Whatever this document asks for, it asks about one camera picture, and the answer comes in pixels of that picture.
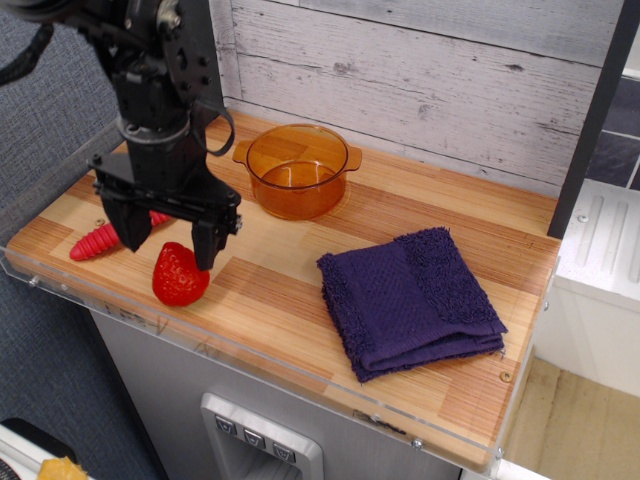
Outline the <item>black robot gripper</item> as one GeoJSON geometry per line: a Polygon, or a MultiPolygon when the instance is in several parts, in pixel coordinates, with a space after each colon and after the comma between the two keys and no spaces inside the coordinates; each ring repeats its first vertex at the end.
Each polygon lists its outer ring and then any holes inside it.
{"type": "Polygon", "coordinates": [[[208,119],[188,119],[167,130],[150,130],[123,119],[124,153],[96,154],[89,166],[96,173],[96,193],[120,242],[136,252],[151,233],[151,212],[191,225],[196,265],[211,270],[228,236],[241,225],[240,194],[217,178],[207,157],[221,156],[233,145],[230,134],[210,150],[208,119]]]}

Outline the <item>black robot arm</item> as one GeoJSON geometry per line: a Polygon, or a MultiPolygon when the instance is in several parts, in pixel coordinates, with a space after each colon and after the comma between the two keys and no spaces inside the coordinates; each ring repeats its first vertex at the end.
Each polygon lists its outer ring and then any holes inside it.
{"type": "Polygon", "coordinates": [[[212,268],[241,223],[240,195],[208,169],[205,130],[228,119],[207,3],[181,1],[5,1],[8,14],[37,25],[29,45],[1,71],[9,84],[30,74],[56,25],[93,47],[117,97],[124,154],[98,154],[90,167],[120,241],[137,250],[160,212],[188,221],[197,267],[212,268]]]}

